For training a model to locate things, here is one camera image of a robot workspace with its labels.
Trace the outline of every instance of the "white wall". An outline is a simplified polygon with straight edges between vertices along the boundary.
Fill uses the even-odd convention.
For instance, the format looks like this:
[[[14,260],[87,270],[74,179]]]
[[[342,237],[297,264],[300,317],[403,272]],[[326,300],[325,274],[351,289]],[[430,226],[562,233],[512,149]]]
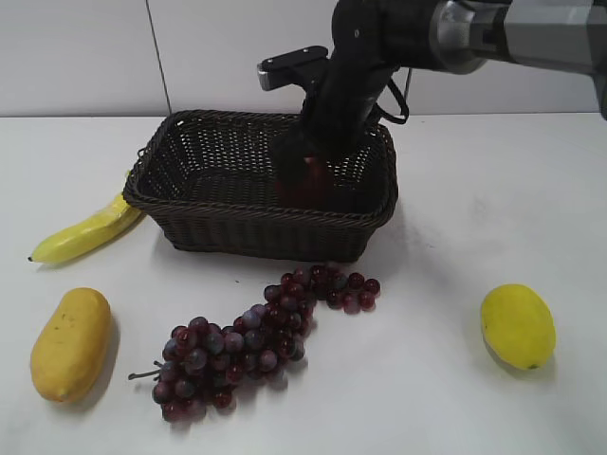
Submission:
[[[298,111],[303,92],[263,92],[256,64],[331,47],[335,3],[149,0],[173,110]],[[6,0],[0,57],[0,116],[168,111],[145,0]],[[585,77],[497,63],[469,76],[416,71],[410,105],[417,114],[597,109]]]

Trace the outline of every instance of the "brown wicker basket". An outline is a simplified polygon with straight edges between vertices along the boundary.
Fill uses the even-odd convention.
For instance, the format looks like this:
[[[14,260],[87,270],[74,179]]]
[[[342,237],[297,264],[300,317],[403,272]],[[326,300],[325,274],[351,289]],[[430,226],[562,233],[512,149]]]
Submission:
[[[351,263],[393,215],[398,189],[388,130],[370,128],[333,166],[331,211],[280,207],[268,143],[297,116],[183,111],[159,126],[131,171],[126,201],[177,249]]]

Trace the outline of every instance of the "white table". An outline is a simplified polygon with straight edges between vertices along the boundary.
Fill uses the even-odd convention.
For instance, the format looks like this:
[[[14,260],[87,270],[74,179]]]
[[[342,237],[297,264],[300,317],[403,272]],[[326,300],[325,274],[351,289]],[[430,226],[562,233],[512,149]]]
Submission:
[[[42,238],[102,207],[159,118],[0,119],[3,454],[602,454],[607,451],[607,123],[598,115],[417,117],[392,128],[400,201],[355,269],[381,280],[373,314],[319,305],[307,368],[171,429],[151,380],[171,328],[225,325],[294,264],[173,250],[146,219],[57,269]],[[483,296],[522,282],[558,345],[516,374],[487,353]],[[62,294],[91,286],[120,327],[113,372],[75,409],[41,399],[31,347]]]

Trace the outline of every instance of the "purple grape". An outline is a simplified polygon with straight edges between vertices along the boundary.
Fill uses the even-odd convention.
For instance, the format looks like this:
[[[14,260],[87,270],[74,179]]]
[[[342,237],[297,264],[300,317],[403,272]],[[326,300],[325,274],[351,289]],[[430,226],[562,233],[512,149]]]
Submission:
[[[188,328],[194,330],[199,337],[202,337],[209,332],[209,322],[206,318],[199,316],[198,318],[194,318],[190,321]]]
[[[234,332],[242,335],[247,331],[247,327],[245,327],[245,322],[241,317],[238,317],[234,320]]]
[[[190,351],[196,345],[198,341],[198,337],[194,330],[185,329],[179,332],[179,335],[176,337],[178,349],[183,349],[185,351]]]
[[[245,333],[245,345],[252,351],[257,351],[264,347],[264,336],[259,330],[249,330]]]
[[[219,327],[217,324],[212,322],[211,324],[209,324],[209,332],[215,333],[215,334],[221,334],[221,327]]]
[[[348,285],[350,289],[357,291],[364,285],[364,277],[357,272],[352,273],[348,277]]]
[[[191,419],[202,419],[207,414],[207,404],[202,398],[193,398],[186,401],[185,412]]]
[[[251,311],[257,313],[257,316],[259,316],[260,318],[263,318],[266,315],[267,309],[265,305],[257,303],[256,305],[253,305],[251,307]]]
[[[259,357],[259,369],[262,372],[269,372],[276,368],[276,364],[278,363],[278,358],[273,351],[265,350]]]
[[[216,389],[226,387],[228,384],[229,383],[228,383],[228,379],[226,379],[225,372],[216,372],[212,376],[212,386],[215,387]]]
[[[297,284],[301,284],[302,286],[308,286],[310,284],[310,280],[312,275],[309,270],[304,270],[302,268],[298,268],[293,273],[293,281]]]
[[[228,354],[220,354],[215,355],[210,358],[209,363],[212,368],[218,372],[223,372],[230,365],[230,355]]]
[[[282,358],[291,358],[295,355],[295,352],[297,351],[295,341],[293,341],[292,338],[287,337],[282,338],[278,342],[276,348],[278,350],[279,356]]]
[[[217,391],[212,397],[212,403],[219,410],[227,408],[231,404],[231,392]]]
[[[186,355],[184,361],[192,370],[200,370],[207,364],[207,353],[200,348],[193,349]]]
[[[289,328],[297,330],[302,326],[302,317],[298,313],[290,313],[286,320]]]
[[[226,370],[226,379],[232,385],[237,385],[245,377],[245,370],[240,365],[230,365]]]
[[[262,319],[257,313],[252,310],[247,310],[242,316],[245,327],[248,329],[256,329],[262,323]]]
[[[372,310],[376,305],[376,298],[370,291],[362,291],[359,294],[359,304],[362,311]]]
[[[270,285],[264,289],[264,299],[266,301],[273,301],[281,297],[282,293],[281,286]]]
[[[343,311],[348,315],[355,315],[360,311],[359,300],[351,293],[346,292],[341,296]]]
[[[162,350],[162,357],[165,360],[175,360],[178,358],[176,339],[171,338],[169,341],[167,341],[167,344],[164,345],[164,349]]]
[[[160,367],[160,381],[173,382],[179,377],[179,366],[177,362],[168,361]]]
[[[207,348],[209,354],[218,355],[224,350],[224,338],[221,334],[216,334],[215,332],[209,333],[205,337],[205,348]]]
[[[243,336],[234,332],[233,334],[227,334],[224,338],[224,342],[226,345],[226,352],[228,353],[239,353],[243,350],[243,346],[245,345],[245,340]]]
[[[179,422],[187,417],[186,411],[178,401],[162,405],[162,418],[167,422]]]
[[[293,296],[282,296],[281,306],[287,311],[297,310],[297,300]]]
[[[295,300],[305,299],[304,287],[296,282],[292,282],[286,287],[286,294],[295,298]]]
[[[190,381],[179,379],[175,382],[175,395],[179,398],[190,398],[196,392],[196,387]]]
[[[342,291],[348,285],[348,277],[342,273],[338,273],[331,279],[331,287],[335,290]]]
[[[257,368],[259,357],[253,353],[246,353],[238,359],[238,363],[243,367],[245,372],[249,373]]]
[[[376,296],[377,294],[379,294],[379,290],[381,289],[381,286],[379,285],[379,281],[372,278],[372,279],[364,282],[364,285],[362,286],[362,288],[365,291],[370,292],[371,294]]]
[[[291,356],[293,362],[299,362],[305,357],[305,349],[303,343],[296,343],[295,354]]]
[[[173,387],[166,382],[158,382],[152,389],[152,399],[159,405],[169,403],[173,399]]]
[[[281,277],[281,286],[283,287],[283,289],[286,289],[286,287],[289,286],[292,282],[293,282],[293,274],[292,273],[285,273]]]
[[[194,368],[190,364],[186,364],[183,367],[183,370],[186,372],[188,376],[202,376],[205,373],[204,368]]]
[[[186,330],[187,327],[185,325],[177,325],[172,331],[171,331],[171,338],[177,338],[177,335],[179,335],[181,332],[183,332],[184,330]]]

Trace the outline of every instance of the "yellow banana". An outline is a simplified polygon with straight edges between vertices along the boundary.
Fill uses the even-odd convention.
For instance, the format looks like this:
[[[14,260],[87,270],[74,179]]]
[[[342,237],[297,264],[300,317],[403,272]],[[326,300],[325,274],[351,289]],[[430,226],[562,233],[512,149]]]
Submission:
[[[141,215],[122,194],[111,204],[82,221],[43,240],[28,258],[35,263],[58,264],[101,246],[129,228]]]

